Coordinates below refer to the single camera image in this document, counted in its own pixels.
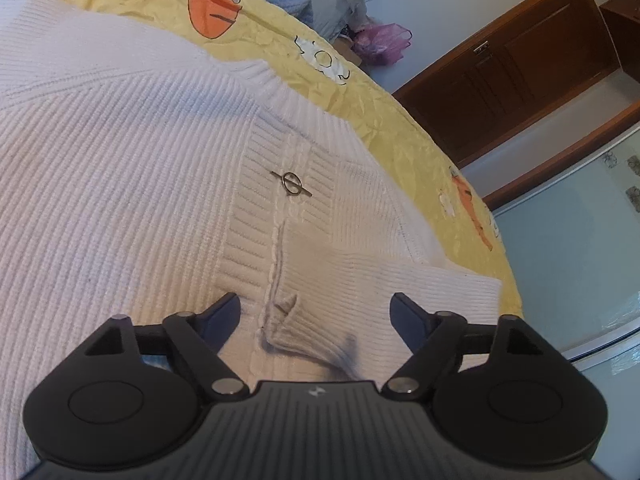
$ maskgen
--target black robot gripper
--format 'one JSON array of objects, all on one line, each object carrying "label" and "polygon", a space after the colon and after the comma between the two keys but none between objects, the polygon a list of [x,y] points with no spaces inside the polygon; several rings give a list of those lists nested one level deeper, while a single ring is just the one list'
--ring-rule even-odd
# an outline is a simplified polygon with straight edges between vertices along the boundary
[{"label": "black robot gripper", "polygon": [[28,397],[42,463],[25,478],[606,478],[590,463],[604,399],[516,316],[469,324],[395,294],[390,320],[413,355],[380,391],[261,381],[250,392],[217,356],[239,319],[229,293],[159,325],[107,320]]}]

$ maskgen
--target plastic bag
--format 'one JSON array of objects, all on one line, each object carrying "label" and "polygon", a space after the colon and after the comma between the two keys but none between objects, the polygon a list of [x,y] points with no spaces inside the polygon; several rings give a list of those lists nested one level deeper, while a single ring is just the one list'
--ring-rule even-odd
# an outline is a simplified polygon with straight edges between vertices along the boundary
[{"label": "plastic bag", "polygon": [[349,25],[352,30],[362,30],[367,23],[367,4],[364,0],[338,0],[346,10],[343,16],[346,19],[345,24]]},{"label": "plastic bag", "polygon": [[368,65],[393,65],[411,45],[412,34],[397,23],[376,25],[356,34],[353,51]]}]

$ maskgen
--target sweater cuff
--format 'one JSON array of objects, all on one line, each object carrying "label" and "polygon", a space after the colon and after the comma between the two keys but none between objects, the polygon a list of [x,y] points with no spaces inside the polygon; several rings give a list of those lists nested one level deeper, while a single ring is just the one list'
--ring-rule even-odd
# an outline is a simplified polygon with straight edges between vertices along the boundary
[{"label": "sweater cuff", "polygon": [[456,270],[338,250],[300,224],[281,232],[265,335],[300,352],[383,384],[411,355],[389,319],[404,292],[427,312],[452,310],[469,323],[495,323],[500,280]]}]

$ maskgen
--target yellow bedspread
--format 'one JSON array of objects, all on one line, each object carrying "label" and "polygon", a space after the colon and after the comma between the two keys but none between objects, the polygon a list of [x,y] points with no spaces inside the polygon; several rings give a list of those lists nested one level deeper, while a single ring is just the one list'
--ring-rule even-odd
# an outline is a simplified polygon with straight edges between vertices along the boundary
[{"label": "yellow bedspread", "polygon": [[427,218],[448,257],[503,282],[501,313],[521,301],[491,213],[409,114],[314,31],[264,0],[65,0],[164,28],[221,60],[262,58],[293,89],[348,120]]}]

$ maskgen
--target metal ring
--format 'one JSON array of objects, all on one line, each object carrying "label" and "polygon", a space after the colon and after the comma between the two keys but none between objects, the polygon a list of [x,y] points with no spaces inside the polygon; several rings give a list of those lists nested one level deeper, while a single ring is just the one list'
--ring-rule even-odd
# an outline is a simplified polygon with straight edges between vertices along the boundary
[{"label": "metal ring", "polygon": [[[287,184],[293,184],[296,190],[290,190]],[[287,173],[282,175],[282,185],[284,186],[284,189],[287,190],[288,195],[298,196],[300,193],[302,193],[302,181],[295,173],[292,173],[291,171],[287,171]]]}]

